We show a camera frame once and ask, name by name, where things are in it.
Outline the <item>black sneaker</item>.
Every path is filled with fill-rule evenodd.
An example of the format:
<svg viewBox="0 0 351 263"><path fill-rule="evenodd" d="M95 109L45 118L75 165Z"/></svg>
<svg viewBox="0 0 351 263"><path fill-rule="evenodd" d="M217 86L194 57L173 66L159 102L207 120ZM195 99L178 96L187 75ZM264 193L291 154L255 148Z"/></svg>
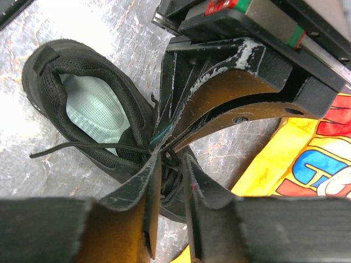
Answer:
<svg viewBox="0 0 351 263"><path fill-rule="evenodd" d="M31 105L119 183L150 158L157 101L147 101L107 58L71 39L47 42L27 59L22 87Z"/></svg>

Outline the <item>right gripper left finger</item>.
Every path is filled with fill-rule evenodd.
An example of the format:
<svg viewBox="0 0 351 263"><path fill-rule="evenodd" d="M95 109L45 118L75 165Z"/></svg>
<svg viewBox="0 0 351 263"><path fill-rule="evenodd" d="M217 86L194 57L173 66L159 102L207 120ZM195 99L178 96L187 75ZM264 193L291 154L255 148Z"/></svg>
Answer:
<svg viewBox="0 0 351 263"><path fill-rule="evenodd" d="M150 262L160 211L161 156L92 207L76 262Z"/></svg>

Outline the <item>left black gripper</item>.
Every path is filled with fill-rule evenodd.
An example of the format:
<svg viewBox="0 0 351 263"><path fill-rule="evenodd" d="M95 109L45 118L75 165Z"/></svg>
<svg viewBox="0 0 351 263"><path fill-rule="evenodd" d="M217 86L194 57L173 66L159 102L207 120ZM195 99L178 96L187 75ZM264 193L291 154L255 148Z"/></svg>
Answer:
<svg viewBox="0 0 351 263"><path fill-rule="evenodd" d="M319 1L161 1L152 22L173 38L162 60L149 150L178 152L246 121L322 119L338 95L323 83L350 83L350 40L327 20L331 7ZM286 84L293 67L316 79Z"/></svg>

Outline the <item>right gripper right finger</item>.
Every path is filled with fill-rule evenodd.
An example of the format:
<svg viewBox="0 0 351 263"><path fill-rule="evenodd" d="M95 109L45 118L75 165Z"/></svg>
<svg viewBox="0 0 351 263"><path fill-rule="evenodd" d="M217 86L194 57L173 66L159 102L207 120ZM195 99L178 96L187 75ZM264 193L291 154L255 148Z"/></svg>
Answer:
<svg viewBox="0 0 351 263"><path fill-rule="evenodd" d="M182 156L191 262L249 262L235 196Z"/></svg>

